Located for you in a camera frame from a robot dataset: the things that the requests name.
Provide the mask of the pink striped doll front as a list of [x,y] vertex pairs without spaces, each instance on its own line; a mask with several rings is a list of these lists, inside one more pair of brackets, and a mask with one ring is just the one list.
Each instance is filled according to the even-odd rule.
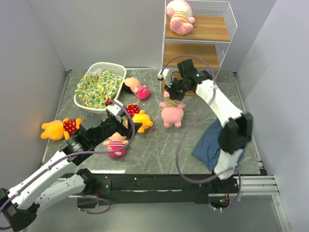
[[103,145],[107,147],[109,157],[120,158],[125,155],[126,149],[124,146],[128,143],[126,136],[122,136],[120,133],[114,133],[107,141],[103,142]]

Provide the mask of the pink pig plush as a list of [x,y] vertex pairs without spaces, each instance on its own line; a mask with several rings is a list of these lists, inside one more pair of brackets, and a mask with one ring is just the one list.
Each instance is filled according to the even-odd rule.
[[166,6],[170,18],[169,27],[178,35],[186,35],[193,30],[195,18],[191,6],[185,0],[172,0]]
[[182,118],[184,116],[185,104],[180,100],[172,100],[170,94],[164,91],[164,101],[160,102],[162,107],[161,117],[163,119],[163,125],[165,128],[170,128],[174,125],[180,128],[182,125]]

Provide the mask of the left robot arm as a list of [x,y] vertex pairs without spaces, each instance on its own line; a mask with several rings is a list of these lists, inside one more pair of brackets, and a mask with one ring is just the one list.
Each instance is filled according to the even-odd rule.
[[44,208],[71,195],[93,193],[97,179],[87,168],[61,183],[55,181],[95,154],[95,148],[116,132],[133,139],[141,126],[131,118],[125,126],[120,116],[102,119],[99,115],[89,115],[45,165],[15,187],[0,190],[0,211],[9,228],[19,232]]

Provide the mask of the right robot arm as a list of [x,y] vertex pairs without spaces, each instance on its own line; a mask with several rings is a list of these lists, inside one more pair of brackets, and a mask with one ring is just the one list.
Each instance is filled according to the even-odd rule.
[[220,155],[214,168],[214,175],[207,180],[193,180],[193,183],[211,181],[214,191],[221,193],[228,187],[241,152],[252,139],[253,116],[237,108],[218,88],[211,67],[206,71],[198,71],[194,67],[193,56],[178,63],[181,79],[177,80],[169,74],[166,66],[162,67],[157,77],[165,81],[165,90],[173,100],[182,100],[188,91],[193,91],[215,113],[221,123],[222,131],[218,136]]

